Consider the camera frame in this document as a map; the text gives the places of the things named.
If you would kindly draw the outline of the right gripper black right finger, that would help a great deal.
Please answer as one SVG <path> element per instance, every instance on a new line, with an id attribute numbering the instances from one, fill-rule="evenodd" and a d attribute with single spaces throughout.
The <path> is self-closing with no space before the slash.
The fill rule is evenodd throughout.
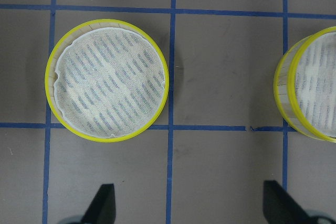
<path id="1" fill-rule="evenodd" d="M 275 180 L 264 181 L 262 203 L 268 223 L 316 223 Z"/>

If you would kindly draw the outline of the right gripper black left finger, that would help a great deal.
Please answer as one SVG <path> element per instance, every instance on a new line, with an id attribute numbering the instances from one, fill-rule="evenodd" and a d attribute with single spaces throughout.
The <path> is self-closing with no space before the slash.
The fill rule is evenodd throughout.
<path id="1" fill-rule="evenodd" d="M 116 199 L 114 184 L 102 184 L 81 219 L 81 223 L 114 223 Z"/>

